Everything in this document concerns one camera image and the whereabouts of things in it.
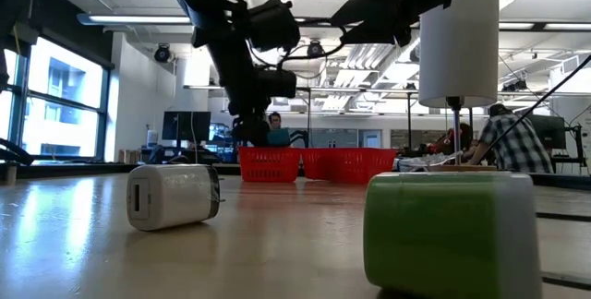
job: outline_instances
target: person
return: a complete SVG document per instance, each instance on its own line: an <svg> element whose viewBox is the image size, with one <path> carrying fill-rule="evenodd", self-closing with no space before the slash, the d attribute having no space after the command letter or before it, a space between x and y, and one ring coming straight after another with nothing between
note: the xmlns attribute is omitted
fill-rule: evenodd
<svg viewBox="0 0 591 299"><path fill-rule="evenodd" d="M472 142L470 143L470 147L468 149L466 149L464 151L464 153L462 154L462 161L470 161L472 156L474 156L474 153L476 152L477 148L478 148L478 141L473 139Z"/></svg>
<svg viewBox="0 0 591 299"><path fill-rule="evenodd" d="M470 141L472 138L472 126L466 123L460 123L460 150L468 151L470 149ZM453 128L447 131L447 134L441 136L433 147L431 153L443 153L444 155L451 155L455 152L455 143L453 139Z"/></svg>
<svg viewBox="0 0 591 299"><path fill-rule="evenodd" d="M482 130L478 147L469 164L476 165L492 142L518 119L519 116L504 105L492 105L490 118ZM493 146L493 150L497 158L497 168L500 170L525 173L551 173L552 171L550 157L527 118Z"/></svg>
<svg viewBox="0 0 591 299"><path fill-rule="evenodd" d="M267 134L267 140L270 146L287 147L291 146L298 139L304 141L306 148L308 147L308 132L296 130L289 133L286 128L281 127L281 115L274 112L269 115L269 126L271 131Z"/></svg>

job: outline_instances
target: red basket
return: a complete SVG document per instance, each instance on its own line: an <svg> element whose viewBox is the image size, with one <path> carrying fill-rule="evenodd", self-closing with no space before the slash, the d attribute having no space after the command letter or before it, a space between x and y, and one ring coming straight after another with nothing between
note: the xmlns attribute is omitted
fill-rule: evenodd
<svg viewBox="0 0 591 299"><path fill-rule="evenodd" d="M329 157L334 148L307 148L302 149L304 161L304 174L307 179L331 180L331 163Z"/></svg>
<svg viewBox="0 0 591 299"><path fill-rule="evenodd" d="M244 181L291 183L297 178L300 149L240 147L238 155Z"/></svg>
<svg viewBox="0 0 591 299"><path fill-rule="evenodd" d="M390 172L396 150L371 148L306 149L304 173L308 179L343 184L367 184L376 174Z"/></svg>

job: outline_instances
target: desk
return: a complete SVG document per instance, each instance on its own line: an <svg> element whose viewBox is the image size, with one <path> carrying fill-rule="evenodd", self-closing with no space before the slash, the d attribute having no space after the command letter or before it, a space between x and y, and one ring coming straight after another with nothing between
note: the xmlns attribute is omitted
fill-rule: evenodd
<svg viewBox="0 0 591 299"><path fill-rule="evenodd" d="M363 270L365 187L221 181L219 215L142 233L127 222L126 174L0 186L0 293L13 298L378 297ZM539 210L578 212L591 195L537 190ZM542 268L591 278L591 228L540 220ZM543 286L547 299L589 292Z"/></svg>

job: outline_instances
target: computer monitor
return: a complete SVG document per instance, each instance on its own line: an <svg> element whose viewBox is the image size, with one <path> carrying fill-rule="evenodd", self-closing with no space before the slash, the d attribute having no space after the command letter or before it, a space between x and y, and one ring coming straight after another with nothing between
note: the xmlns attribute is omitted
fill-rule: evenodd
<svg viewBox="0 0 591 299"><path fill-rule="evenodd" d="M207 141L210 138L210 120L210 112L164 112L163 139L176 140L176 146L179 148L180 141L193 141L193 134L195 134L193 142Z"/></svg>
<svg viewBox="0 0 591 299"><path fill-rule="evenodd" d="M535 114L528 115L527 119L532 123L544 147L555 150L566 149L564 119L558 116Z"/></svg>

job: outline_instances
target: plaid shirt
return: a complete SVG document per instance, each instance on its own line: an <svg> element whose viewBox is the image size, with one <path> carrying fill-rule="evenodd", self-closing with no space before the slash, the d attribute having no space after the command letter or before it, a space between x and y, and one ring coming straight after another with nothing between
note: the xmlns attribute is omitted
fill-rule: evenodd
<svg viewBox="0 0 591 299"><path fill-rule="evenodd" d="M482 130L479 142L490 145L518 118L515 114L502 114L490 118ZM493 149L497 157L497 167L501 170L525 173L552 172L549 155L528 119L514 127Z"/></svg>

